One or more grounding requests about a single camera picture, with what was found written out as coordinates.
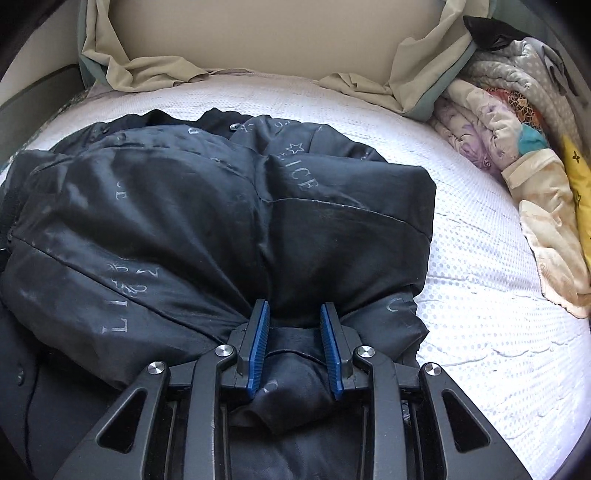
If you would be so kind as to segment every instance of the white mattress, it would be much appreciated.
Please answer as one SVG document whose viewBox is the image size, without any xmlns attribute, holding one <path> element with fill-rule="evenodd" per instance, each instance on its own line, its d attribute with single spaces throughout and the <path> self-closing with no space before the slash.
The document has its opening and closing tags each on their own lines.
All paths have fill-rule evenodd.
<svg viewBox="0 0 591 480">
<path fill-rule="evenodd" d="M 417 303 L 431 333 L 418 359 L 444 366 L 534 480 L 550 478 L 591 416 L 589 324 L 541 295 L 509 194 L 429 127 L 311 80 L 220 75 L 158 92 L 94 96 L 61 114 L 29 148 L 49 149 L 75 130 L 128 113 L 158 108 L 197 119 L 213 107 L 329 124 L 390 162 L 429 171 L 436 214 Z"/>
</svg>

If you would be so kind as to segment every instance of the metal screw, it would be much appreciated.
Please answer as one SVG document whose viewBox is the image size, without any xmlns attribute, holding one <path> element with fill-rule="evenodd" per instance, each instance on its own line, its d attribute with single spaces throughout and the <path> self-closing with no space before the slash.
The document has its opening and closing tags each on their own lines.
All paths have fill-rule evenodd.
<svg viewBox="0 0 591 480">
<path fill-rule="evenodd" d="M 166 366 L 163 362 L 152 362 L 148 365 L 148 373 L 150 375 L 160 375 L 165 369 Z"/>
<path fill-rule="evenodd" d="M 358 346 L 357 355 L 363 358 L 372 358 L 375 355 L 375 350 L 367 345 Z"/>
<path fill-rule="evenodd" d="M 220 345 L 216 348 L 216 355 L 217 356 L 230 356 L 234 352 L 234 347 L 232 345 Z"/>
<path fill-rule="evenodd" d="M 426 364 L 425 365 L 425 372 L 427 375 L 431 375 L 432 377 L 436 377 L 441 374 L 441 367 L 437 364 Z"/>
</svg>

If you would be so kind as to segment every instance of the folded blanket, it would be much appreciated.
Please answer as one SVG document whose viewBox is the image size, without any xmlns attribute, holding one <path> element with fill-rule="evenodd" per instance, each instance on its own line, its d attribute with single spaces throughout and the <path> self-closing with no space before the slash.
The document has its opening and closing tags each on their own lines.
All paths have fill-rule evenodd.
<svg viewBox="0 0 591 480">
<path fill-rule="evenodd" d="M 521 228 L 534 253 L 544 297 L 586 318 L 589 272 L 562 161 L 553 150 L 539 150 L 521 157 L 503 177 L 519 202 Z"/>
<path fill-rule="evenodd" d="M 537 130 L 544 138 L 546 138 L 548 126 L 544 121 L 544 117 L 522 94 L 494 87 L 487 87 L 485 90 L 509 107 L 511 111 L 516 114 L 522 124 L 528 125 L 534 130 Z"/>
<path fill-rule="evenodd" d="M 502 181 L 501 171 L 491 160 L 484 138 L 492 136 L 484 124 L 471 112 L 444 98 L 435 101 L 433 117 L 429 120 L 435 131 L 478 169 Z"/>
<path fill-rule="evenodd" d="M 503 101 L 460 79 L 435 102 L 428 123 L 457 152 L 501 182 L 501 171 L 521 155 L 548 147 Z"/>
<path fill-rule="evenodd" d="M 569 102 L 560 94 L 535 48 L 527 40 L 515 40 L 494 53 L 477 51 L 463 72 L 479 87 L 521 93 L 541 112 L 557 144 L 567 135 L 577 148 L 581 148 L 579 130 Z"/>
</svg>

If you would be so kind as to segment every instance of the dotted fabric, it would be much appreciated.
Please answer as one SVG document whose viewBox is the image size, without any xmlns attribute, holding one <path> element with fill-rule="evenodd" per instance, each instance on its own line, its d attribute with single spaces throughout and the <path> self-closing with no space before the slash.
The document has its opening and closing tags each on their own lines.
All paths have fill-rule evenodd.
<svg viewBox="0 0 591 480">
<path fill-rule="evenodd" d="M 216 75 L 156 92 L 90 93 L 29 148 L 49 149 L 97 121 L 210 108 L 329 124 L 437 184 L 434 235 L 418 315 L 418 354 L 440 363 L 498 429 L 534 480 L 549 479 L 591 416 L 589 324 L 547 301 L 509 193 L 429 126 L 297 77 Z"/>
</svg>

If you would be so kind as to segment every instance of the cream fabric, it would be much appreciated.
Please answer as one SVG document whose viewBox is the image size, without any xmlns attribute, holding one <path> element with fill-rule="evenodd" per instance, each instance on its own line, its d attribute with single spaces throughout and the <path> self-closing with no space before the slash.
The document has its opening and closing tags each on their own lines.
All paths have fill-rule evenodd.
<svg viewBox="0 0 591 480">
<path fill-rule="evenodd" d="M 208 73 L 182 57 L 139 57 L 130 60 L 109 20 L 111 0 L 88 0 L 86 41 L 82 54 L 107 67 L 107 81 L 121 92 L 147 92 L 172 87 Z"/>
<path fill-rule="evenodd" d="M 519 202 L 521 229 L 534 252 L 544 297 L 586 318 L 591 305 L 589 272 L 562 161 L 553 150 L 538 150 L 502 174 Z"/>
<path fill-rule="evenodd" d="M 400 43 L 386 85 L 354 73 L 333 73 L 323 78 L 320 85 L 396 113 L 406 113 L 470 45 L 472 37 L 462 16 L 488 14 L 489 0 L 447 0 L 439 24 L 426 37 L 410 37 Z"/>
<path fill-rule="evenodd" d="M 476 115 L 492 133 L 486 146 L 491 159 L 501 171 L 519 158 L 518 141 L 522 126 L 503 102 L 487 91 L 460 79 L 451 82 L 443 96 Z"/>
</svg>

